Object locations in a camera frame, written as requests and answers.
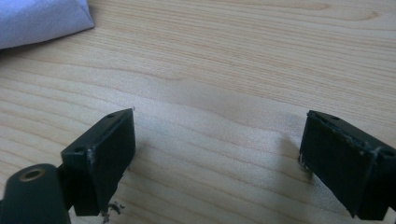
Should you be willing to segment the light blue cloth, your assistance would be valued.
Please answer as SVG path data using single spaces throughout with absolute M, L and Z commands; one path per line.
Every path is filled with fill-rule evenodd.
M 87 0 L 0 0 L 0 49 L 43 42 L 93 26 Z

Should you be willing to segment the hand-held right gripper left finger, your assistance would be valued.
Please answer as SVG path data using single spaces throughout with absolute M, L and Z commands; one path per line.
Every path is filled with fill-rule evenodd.
M 65 204 L 79 216 L 108 211 L 135 154 L 131 108 L 104 116 L 61 152 L 58 168 Z

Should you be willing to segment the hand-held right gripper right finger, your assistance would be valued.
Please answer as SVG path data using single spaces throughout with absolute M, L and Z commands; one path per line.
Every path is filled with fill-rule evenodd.
M 309 111 L 299 161 L 353 217 L 382 220 L 396 211 L 396 148 L 350 123 Z

